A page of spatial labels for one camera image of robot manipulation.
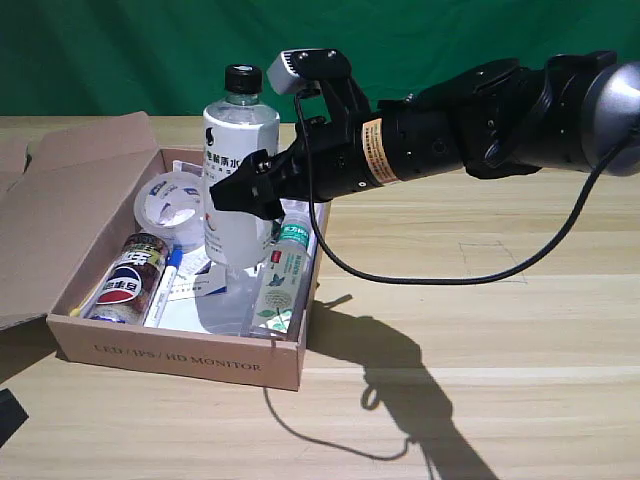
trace bottle cap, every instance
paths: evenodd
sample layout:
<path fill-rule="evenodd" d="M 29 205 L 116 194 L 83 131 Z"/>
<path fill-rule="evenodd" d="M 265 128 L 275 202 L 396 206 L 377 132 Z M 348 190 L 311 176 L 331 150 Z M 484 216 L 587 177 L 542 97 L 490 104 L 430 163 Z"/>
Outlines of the bottle cap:
<path fill-rule="evenodd" d="M 260 93 L 262 70 L 253 65 L 228 65 L 224 72 L 224 89 L 232 93 Z"/>
<path fill-rule="evenodd" d="M 169 256 L 169 260 L 167 261 L 167 267 L 176 267 L 179 268 L 182 263 L 182 257 L 184 256 L 184 252 L 181 248 L 174 248 Z"/>
<path fill-rule="evenodd" d="M 308 248 L 311 230 L 309 214 L 301 212 L 294 207 L 294 209 L 287 212 L 284 217 L 278 241 L 294 240 L 304 248 Z"/>

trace spray bottle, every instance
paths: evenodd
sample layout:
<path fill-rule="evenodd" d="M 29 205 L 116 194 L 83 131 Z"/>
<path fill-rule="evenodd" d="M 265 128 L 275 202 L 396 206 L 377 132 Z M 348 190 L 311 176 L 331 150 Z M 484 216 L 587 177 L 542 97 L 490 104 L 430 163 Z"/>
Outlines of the spray bottle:
<path fill-rule="evenodd" d="M 245 320 L 244 335 L 291 337 L 294 319 L 306 301 L 311 223 L 301 203 L 284 217 L 280 236 L 258 275 L 257 292 Z"/>

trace white tape roll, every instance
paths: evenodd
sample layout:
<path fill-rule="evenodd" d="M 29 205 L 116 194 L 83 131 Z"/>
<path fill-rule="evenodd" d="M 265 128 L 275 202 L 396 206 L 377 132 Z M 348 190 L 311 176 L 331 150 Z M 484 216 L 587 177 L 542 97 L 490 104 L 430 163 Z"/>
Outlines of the white tape roll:
<path fill-rule="evenodd" d="M 201 179 L 186 172 L 154 177 L 140 189 L 134 214 L 140 226 L 185 252 L 204 244 Z"/>

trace pepsi can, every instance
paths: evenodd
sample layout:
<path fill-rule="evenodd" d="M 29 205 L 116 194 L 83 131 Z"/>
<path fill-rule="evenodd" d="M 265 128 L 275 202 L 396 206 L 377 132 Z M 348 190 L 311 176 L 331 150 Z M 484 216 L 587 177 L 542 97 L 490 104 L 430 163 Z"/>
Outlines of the pepsi can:
<path fill-rule="evenodd" d="M 87 318 L 142 325 L 168 255 L 169 246 L 155 235 L 129 236 Z"/>

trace small box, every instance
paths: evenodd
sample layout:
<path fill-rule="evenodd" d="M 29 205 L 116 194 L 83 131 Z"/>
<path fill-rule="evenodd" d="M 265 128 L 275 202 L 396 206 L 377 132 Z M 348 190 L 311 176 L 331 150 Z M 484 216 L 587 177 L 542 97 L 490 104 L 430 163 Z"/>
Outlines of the small box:
<path fill-rule="evenodd" d="M 70 317 L 138 230 L 133 202 L 139 188 L 170 170 L 174 160 L 202 164 L 203 153 L 159 148 L 144 112 L 52 132 L 26 171 L 25 151 L 20 140 L 0 144 L 0 329 L 46 316 L 71 362 L 299 388 L 317 246 L 299 333 L 288 341 Z M 329 205 L 318 211 L 324 231 Z"/>

